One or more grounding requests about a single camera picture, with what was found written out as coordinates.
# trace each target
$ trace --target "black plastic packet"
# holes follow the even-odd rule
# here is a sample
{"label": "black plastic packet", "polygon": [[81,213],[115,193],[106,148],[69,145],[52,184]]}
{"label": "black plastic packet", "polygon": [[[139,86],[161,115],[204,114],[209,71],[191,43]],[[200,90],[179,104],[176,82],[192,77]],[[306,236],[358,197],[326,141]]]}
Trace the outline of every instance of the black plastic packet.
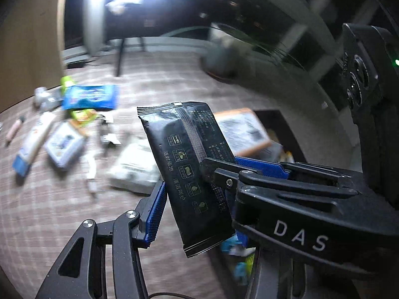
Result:
{"label": "black plastic packet", "polygon": [[211,109],[203,102],[137,108],[159,170],[187,257],[234,235],[222,188],[201,179],[200,162],[235,162]]}

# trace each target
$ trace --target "pink pen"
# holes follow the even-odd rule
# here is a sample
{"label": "pink pen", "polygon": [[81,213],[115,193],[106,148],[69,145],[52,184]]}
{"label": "pink pen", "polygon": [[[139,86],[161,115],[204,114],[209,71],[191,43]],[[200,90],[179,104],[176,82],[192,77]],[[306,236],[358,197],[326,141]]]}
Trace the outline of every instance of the pink pen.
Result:
{"label": "pink pen", "polygon": [[10,130],[7,133],[7,136],[5,137],[5,142],[7,145],[13,140],[17,131],[21,128],[22,123],[24,121],[25,121],[25,117],[20,116],[19,119],[13,123],[13,125],[11,126]]}

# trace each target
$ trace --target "blue cap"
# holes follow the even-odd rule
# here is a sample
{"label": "blue cap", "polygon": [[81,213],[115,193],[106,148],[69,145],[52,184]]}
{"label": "blue cap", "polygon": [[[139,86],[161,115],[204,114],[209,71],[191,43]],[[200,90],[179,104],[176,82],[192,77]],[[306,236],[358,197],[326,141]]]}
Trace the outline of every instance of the blue cap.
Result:
{"label": "blue cap", "polygon": [[22,157],[20,157],[19,155],[17,155],[17,157],[15,158],[12,167],[13,169],[20,175],[20,176],[26,176],[27,171],[29,170],[29,164],[26,163]]}

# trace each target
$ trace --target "cable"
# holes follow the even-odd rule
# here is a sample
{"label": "cable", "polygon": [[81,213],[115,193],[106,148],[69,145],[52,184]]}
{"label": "cable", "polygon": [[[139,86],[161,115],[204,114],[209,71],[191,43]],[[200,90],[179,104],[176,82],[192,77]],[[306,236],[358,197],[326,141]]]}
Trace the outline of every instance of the cable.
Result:
{"label": "cable", "polygon": [[151,299],[151,298],[157,297],[157,296],[173,296],[173,297],[183,298],[183,299],[195,299],[193,297],[186,296],[186,295],[181,295],[181,294],[176,294],[174,292],[155,292],[154,294],[149,295],[148,299]]}
{"label": "cable", "polygon": [[258,43],[257,46],[259,48],[263,49],[264,51],[268,52],[269,54],[271,54],[271,52],[268,49],[264,48],[263,46],[270,47],[273,50],[273,52],[278,53],[278,54],[280,54],[283,57],[287,57],[288,56],[289,58],[294,60],[300,66],[300,68],[302,68],[304,71],[306,71],[305,68],[301,65],[301,63],[298,62],[298,60],[296,58],[294,58],[292,55],[290,55],[289,53],[287,53],[285,51],[282,51],[281,49],[278,49],[276,47],[272,47],[272,46],[266,45],[265,43]]}

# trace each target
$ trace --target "blue package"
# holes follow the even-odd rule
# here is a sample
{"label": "blue package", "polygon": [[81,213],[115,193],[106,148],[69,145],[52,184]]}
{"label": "blue package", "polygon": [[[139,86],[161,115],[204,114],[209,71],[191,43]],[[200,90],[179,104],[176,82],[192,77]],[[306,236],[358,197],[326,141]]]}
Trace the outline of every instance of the blue package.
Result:
{"label": "blue package", "polygon": [[73,85],[66,89],[62,108],[115,109],[118,97],[117,85]]}

